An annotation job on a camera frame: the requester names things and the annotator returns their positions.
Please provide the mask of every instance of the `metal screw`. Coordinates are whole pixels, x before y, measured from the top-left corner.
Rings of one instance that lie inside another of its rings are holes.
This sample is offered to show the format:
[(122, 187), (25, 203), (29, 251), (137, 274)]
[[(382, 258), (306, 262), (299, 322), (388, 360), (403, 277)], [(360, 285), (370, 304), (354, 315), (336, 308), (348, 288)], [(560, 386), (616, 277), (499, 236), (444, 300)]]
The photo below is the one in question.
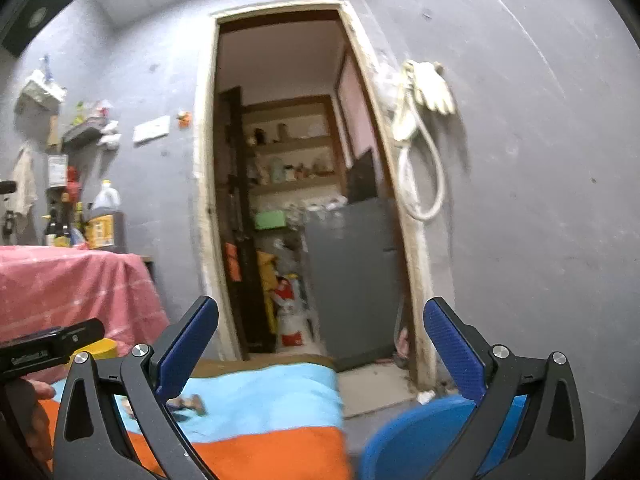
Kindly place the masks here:
[(494, 355), (498, 359), (504, 359), (509, 357), (509, 349), (506, 346), (496, 345), (494, 346)]
[(139, 345), (135, 345), (133, 347), (133, 350), (131, 350), (131, 353), (133, 355), (135, 355), (136, 357), (142, 357), (143, 355), (146, 355), (147, 352), (149, 352), (149, 347), (147, 345), (145, 345), (144, 343), (140, 343)]
[(562, 352), (554, 352), (553, 358), (559, 365), (563, 365), (566, 362), (566, 356)]
[(89, 354), (87, 352), (80, 352), (79, 354), (76, 354), (76, 357), (74, 357), (74, 361), (78, 364), (82, 364), (88, 358), (89, 358)]

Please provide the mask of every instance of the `white hose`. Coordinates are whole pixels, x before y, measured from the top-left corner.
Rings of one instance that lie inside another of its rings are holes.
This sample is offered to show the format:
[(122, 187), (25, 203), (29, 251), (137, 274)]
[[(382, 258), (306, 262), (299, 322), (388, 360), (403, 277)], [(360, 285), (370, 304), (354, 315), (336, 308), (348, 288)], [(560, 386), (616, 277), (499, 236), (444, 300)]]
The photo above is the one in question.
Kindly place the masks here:
[(398, 160), (398, 187), (400, 188), (400, 198), (402, 200), (402, 203), (404, 204), (404, 208), (409, 213), (409, 215), (412, 218), (416, 219), (418, 222), (428, 222), (440, 212), (440, 210), (442, 209), (442, 204), (444, 203), (444, 168), (442, 167), (442, 161), (440, 160), (440, 153), (438, 152), (438, 148), (436, 147), (435, 142), (433, 142), (433, 139), (431, 138), (429, 131), (427, 130), (427, 126), (425, 126), (422, 117), (415, 107), (413, 89), (409, 89), (406, 95), (411, 113), (415, 117), (415, 121), (418, 124), (418, 129), (422, 133), (424, 140), (426, 140), (427, 146), (429, 147), (431, 156), (433, 158), (433, 165), (436, 172), (436, 196), (431, 207), (428, 209), (428, 211), (424, 212), (420, 209), (418, 203), (419, 200), (414, 199), (413, 197), (410, 197), (408, 195), (408, 193), (410, 192), (407, 182), (409, 170), (409, 151), (411, 150), (411, 146), (414, 143), (413, 139), (409, 140), (408, 143), (400, 150), (400, 157)]

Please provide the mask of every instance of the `pink tablecloth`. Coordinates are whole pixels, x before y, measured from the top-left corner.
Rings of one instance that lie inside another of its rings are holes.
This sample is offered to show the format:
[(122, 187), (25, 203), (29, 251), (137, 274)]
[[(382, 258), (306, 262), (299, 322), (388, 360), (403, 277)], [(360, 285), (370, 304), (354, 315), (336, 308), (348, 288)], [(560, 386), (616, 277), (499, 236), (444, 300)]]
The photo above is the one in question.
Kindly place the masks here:
[[(142, 259), (37, 246), (0, 247), (0, 341), (97, 317), (106, 336), (126, 354), (153, 342), (168, 319)], [(36, 378), (56, 381), (61, 367)]]

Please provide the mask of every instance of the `yellow bowl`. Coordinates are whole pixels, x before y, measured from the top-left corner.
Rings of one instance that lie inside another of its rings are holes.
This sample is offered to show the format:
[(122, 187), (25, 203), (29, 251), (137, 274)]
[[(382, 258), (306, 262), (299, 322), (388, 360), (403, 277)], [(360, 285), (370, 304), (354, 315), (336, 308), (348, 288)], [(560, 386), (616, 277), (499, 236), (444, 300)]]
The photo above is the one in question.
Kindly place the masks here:
[(94, 356), (94, 359), (111, 359), (112, 357), (117, 357), (118, 352), (116, 350), (116, 346), (117, 344), (113, 339), (100, 339), (100, 341), (96, 341), (95, 343), (91, 343), (90, 345), (83, 346), (76, 350), (65, 366), (69, 368), (73, 358), (80, 352), (89, 352), (89, 354)]

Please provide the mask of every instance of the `green box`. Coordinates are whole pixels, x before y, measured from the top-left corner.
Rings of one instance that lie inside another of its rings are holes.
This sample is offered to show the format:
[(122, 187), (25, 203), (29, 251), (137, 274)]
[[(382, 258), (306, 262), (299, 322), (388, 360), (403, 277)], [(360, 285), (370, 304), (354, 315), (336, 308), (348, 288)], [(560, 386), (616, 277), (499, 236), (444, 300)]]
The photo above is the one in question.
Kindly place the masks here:
[(256, 213), (254, 217), (254, 225), (258, 230), (286, 227), (287, 216), (282, 209), (277, 209), (275, 211), (262, 211), (260, 213)]

